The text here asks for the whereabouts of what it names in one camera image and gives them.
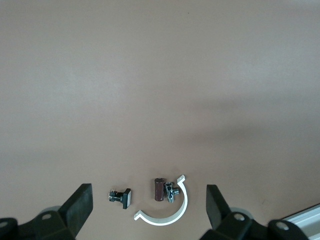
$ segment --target beige table surface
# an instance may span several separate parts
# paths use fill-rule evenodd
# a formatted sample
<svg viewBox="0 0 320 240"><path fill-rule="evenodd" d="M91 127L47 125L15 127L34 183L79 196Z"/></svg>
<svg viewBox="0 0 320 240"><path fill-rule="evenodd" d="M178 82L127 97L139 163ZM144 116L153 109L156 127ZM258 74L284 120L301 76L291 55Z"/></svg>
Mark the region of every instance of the beige table surface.
<svg viewBox="0 0 320 240"><path fill-rule="evenodd" d="M0 217L92 183L78 240L196 240L207 184L266 224L320 202L319 169L319 1L0 1ZM184 216L134 221L181 174Z"/></svg>

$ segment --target metal screw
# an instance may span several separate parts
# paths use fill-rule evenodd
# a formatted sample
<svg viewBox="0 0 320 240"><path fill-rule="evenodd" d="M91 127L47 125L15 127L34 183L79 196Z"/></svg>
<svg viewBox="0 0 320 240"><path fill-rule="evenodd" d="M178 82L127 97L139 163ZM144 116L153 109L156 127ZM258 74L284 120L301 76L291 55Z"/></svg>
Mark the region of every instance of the metal screw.
<svg viewBox="0 0 320 240"><path fill-rule="evenodd" d="M287 226L287 224L285 224L282 221L278 221L275 225L281 230L285 230L285 231L289 230L289 227Z"/></svg>
<svg viewBox="0 0 320 240"><path fill-rule="evenodd" d="M236 213L234 215L234 218L237 219L238 221L244 221L245 217L243 215L241 215L240 213Z"/></svg>
<svg viewBox="0 0 320 240"><path fill-rule="evenodd" d="M8 225L8 222L7 221L3 221L3 222L0 223L0 228L4 228L7 225Z"/></svg>
<svg viewBox="0 0 320 240"><path fill-rule="evenodd" d="M45 214L42 216L42 220L47 220L51 218L51 214Z"/></svg>
<svg viewBox="0 0 320 240"><path fill-rule="evenodd" d="M110 194L111 194L111 193L114 193L114 192L115 192L115 190L114 190L114 189L111 189L111 192L109 192L109 194L108 194L108 198L109 198L109 199L112 199L112 196L110 196Z"/></svg>

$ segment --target metal hardware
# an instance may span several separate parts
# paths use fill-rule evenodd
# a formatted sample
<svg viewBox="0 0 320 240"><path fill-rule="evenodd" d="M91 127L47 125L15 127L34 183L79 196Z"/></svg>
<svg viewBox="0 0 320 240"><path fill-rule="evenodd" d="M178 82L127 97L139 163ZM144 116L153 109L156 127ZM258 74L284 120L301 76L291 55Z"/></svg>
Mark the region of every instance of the metal hardware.
<svg viewBox="0 0 320 240"><path fill-rule="evenodd" d="M281 230L289 230L289 227L284 222L278 221L275 225Z"/></svg>
<svg viewBox="0 0 320 240"><path fill-rule="evenodd" d="M109 192L110 202L120 202L122 203L123 209L127 209L131 203L131 189L127 188L124 192L117 192L114 189Z"/></svg>
<svg viewBox="0 0 320 240"><path fill-rule="evenodd" d="M177 185L181 188L181 190L184 194L184 200L183 200L182 206L175 214L173 214L169 217L165 217L165 218L155 218L155 217L148 216L147 214L145 214L143 211L140 210L134 215L134 217L133 217L134 220L138 220L141 218L146 223L151 224L151 225L155 225L155 226L166 226L166 225L173 224L174 222L178 221L183 216L183 214L186 212L186 209L188 206L187 190L184 185L185 180L186 180L186 177L184 175L180 176L177 179Z"/></svg>
<svg viewBox="0 0 320 240"><path fill-rule="evenodd" d="M168 202L173 203L175 201L175 195L179 194L179 188L174 188L172 182L166 182L164 184L164 189L166 197L168 198Z"/></svg>
<svg viewBox="0 0 320 240"><path fill-rule="evenodd" d="M236 213L234 215L234 218L237 219L238 221L244 221L245 217L243 215L241 215L240 213Z"/></svg>

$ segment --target screw hole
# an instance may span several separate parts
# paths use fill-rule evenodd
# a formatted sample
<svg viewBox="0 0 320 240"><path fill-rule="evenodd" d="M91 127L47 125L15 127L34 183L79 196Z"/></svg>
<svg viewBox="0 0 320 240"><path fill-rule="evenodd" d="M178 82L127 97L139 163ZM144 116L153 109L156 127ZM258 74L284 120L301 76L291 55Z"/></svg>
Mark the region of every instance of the screw hole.
<svg viewBox="0 0 320 240"><path fill-rule="evenodd" d="M7 225L8 225L7 221L0 222L0 228L4 228Z"/></svg>
<svg viewBox="0 0 320 240"><path fill-rule="evenodd" d="M51 214L45 214L42 216L42 220L47 220L51 218Z"/></svg>

